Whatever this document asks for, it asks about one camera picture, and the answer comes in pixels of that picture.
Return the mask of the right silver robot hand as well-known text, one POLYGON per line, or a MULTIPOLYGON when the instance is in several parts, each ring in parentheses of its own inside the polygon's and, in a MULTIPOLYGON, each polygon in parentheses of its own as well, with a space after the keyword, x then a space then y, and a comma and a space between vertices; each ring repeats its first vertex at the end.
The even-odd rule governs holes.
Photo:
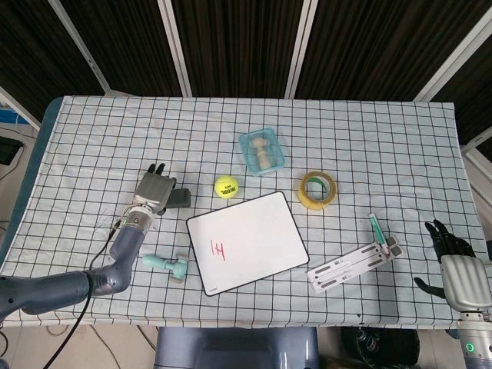
POLYGON ((492 292, 483 261, 471 245, 450 233, 437 219, 427 222, 437 261, 440 265, 442 286, 426 284, 415 277, 415 284, 425 293, 443 298, 460 313, 486 312, 492 308, 492 292))

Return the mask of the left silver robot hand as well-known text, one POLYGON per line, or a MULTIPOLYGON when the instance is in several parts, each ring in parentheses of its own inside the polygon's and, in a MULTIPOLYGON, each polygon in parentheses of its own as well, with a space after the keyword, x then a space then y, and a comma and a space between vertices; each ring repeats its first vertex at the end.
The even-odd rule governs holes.
POLYGON ((132 204, 146 205, 156 215, 165 213, 166 204, 177 180, 163 175, 164 169, 165 163, 149 166, 135 189, 132 204))

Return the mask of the dark grey board eraser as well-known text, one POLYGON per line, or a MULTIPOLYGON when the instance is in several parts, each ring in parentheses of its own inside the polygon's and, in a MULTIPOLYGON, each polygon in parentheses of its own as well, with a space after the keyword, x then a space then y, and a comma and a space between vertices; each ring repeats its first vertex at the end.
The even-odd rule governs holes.
POLYGON ((189 207, 191 207, 190 190, 187 188, 172 189, 165 208, 172 209, 172 208, 189 208, 189 207))

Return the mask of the white dry-erase board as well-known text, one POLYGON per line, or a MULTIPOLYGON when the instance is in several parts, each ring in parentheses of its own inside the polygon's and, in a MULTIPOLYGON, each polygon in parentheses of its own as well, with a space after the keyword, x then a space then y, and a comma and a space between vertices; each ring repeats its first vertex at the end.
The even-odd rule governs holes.
POLYGON ((189 218, 186 225, 207 296, 309 261, 281 191, 189 218))

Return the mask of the checkered tablecloth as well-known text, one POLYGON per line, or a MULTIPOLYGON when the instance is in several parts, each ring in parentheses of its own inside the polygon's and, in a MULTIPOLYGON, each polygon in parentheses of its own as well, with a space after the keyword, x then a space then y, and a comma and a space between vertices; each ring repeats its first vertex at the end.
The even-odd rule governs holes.
POLYGON ((425 223, 441 221, 487 257, 451 103, 67 96, 48 112, 37 144, 30 167, 35 180, 24 191, 28 203, 12 216, 4 243, 5 276, 109 264, 99 251, 111 226, 148 167, 160 163, 191 191, 191 207, 156 218, 141 254, 192 255, 189 218, 281 191, 309 263, 209 297, 195 262, 176 284, 136 261, 120 294, 36 316, 17 311, 4 320, 7 327, 70 324, 78 316, 87 324, 447 327, 457 313, 414 284, 415 277, 441 283, 425 223), (251 175, 239 138, 264 128, 274 130, 285 164, 251 175), (301 179, 312 171, 329 174, 337 185, 334 200, 320 211, 298 200, 301 179), (233 198, 214 191, 222 175, 238 180, 233 198), (403 255, 315 293, 308 268, 371 243, 370 213, 402 243, 403 255))

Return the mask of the teal toy hammer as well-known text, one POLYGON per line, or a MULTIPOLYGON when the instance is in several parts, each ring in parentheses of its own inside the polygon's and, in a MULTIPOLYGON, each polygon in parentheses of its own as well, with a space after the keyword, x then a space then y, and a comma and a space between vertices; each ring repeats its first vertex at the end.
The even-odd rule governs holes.
POLYGON ((169 279, 179 284, 184 281, 188 272, 188 258, 183 254, 178 254, 176 261, 166 260, 152 254, 146 254, 142 260, 144 265, 150 268, 168 271, 170 273, 169 279))

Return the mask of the yellow tennis ball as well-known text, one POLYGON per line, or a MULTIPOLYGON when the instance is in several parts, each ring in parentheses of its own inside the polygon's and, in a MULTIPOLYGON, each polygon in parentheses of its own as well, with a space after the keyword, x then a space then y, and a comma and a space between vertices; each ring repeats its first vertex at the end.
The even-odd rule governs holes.
POLYGON ((220 198, 233 198, 238 190, 238 180, 230 175, 222 175, 214 183, 214 191, 220 198))

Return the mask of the clear container with blue lid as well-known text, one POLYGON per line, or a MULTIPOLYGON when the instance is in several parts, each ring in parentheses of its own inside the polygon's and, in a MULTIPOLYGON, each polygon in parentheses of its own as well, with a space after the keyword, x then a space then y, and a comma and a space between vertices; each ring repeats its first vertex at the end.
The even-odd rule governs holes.
POLYGON ((271 171, 277 171, 284 167, 285 158, 281 146, 278 142, 277 136, 273 129, 264 128, 257 131, 250 131, 244 133, 239 138, 239 144, 241 147, 241 152, 247 167, 248 172, 251 175, 264 175, 271 171), (267 170, 259 171, 256 169, 254 159, 251 153, 251 140, 256 137, 266 138, 270 141, 271 146, 268 150, 268 154, 271 159, 271 167, 267 170))

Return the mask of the green marker pen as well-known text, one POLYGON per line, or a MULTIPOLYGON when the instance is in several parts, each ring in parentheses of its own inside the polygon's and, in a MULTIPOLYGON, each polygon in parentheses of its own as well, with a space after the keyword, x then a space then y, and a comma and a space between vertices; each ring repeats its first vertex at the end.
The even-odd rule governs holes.
POLYGON ((376 234, 377 241, 378 241, 379 245, 381 246, 381 250, 384 252, 385 257, 389 258, 391 256, 390 248, 387 245, 386 238, 384 236, 384 233, 381 230, 381 226, 379 225, 379 222, 377 220, 376 215, 373 213, 370 213, 369 219, 370 219, 370 222, 371 222, 372 227, 374 229, 374 232, 376 234))

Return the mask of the black bag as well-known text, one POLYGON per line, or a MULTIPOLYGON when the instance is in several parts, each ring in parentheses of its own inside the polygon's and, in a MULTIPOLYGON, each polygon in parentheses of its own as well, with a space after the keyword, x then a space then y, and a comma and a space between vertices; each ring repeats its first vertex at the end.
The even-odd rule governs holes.
POLYGON ((420 354, 420 339, 413 329, 342 327, 341 342, 349 357, 370 369, 408 369, 420 354))

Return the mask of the wooden doll figure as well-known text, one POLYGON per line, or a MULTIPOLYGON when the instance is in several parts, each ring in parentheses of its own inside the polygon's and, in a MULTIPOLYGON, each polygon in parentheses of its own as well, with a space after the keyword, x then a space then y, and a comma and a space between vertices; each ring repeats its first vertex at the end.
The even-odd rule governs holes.
POLYGON ((268 150, 271 143, 268 139, 256 137, 251 140, 251 153, 256 169, 259 171, 267 170, 271 167, 271 159, 268 150))

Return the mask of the white folding stand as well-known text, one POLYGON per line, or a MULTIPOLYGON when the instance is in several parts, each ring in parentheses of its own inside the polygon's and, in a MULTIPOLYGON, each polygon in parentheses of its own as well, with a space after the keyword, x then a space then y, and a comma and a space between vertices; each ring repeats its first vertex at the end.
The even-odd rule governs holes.
POLYGON ((386 247, 373 242, 329 261, 310 270, 307 279, 316 293, 322 293, 393 261, 404 253, 395 237, 388 237, 386 242, 386 247))

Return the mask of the yellow packing tape roll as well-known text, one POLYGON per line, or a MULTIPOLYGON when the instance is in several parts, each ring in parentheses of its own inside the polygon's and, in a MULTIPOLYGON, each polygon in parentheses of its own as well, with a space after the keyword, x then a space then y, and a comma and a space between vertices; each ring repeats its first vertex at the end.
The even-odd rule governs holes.
POLYGON ((326 208, 337 194, 335 180, 327 173, 312 171, 307 173, 302 179, 298 188, 298 200, 309 210, 320 211, 326 208), (327 192, 322 199, 314 199, 307 192, 308 183, 317 183, 327 192))

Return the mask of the blue-grey robot torso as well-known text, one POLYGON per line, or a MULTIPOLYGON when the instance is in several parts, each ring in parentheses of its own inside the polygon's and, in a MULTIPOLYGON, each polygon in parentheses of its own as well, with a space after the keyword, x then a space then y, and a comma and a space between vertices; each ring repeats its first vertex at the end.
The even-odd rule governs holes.
POLYGON ((320 369, 314 327, 161 327, 154 369, 320 369))

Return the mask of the dark screen panel white frame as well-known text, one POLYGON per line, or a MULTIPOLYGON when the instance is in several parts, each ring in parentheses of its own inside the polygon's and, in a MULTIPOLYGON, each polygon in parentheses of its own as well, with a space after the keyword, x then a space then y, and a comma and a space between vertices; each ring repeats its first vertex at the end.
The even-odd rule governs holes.
POLYGON ((293 99, 318 0, 171 0, 192 97, 293 99))
POLYGON ((411 101, 492 0, 318 0, 295 97, 411 101))
POLYGON ((491 127, 492 42, 485 42, 476 50, 433 100, 454 104, 462 145, 491 127))
POLYGON ((56 98, 104 94, 47 0, 0 0, 0 87, 39 121, 56 98))
POLYGON ((60 0, 111 90, 187 95, 171 0, 60 0))

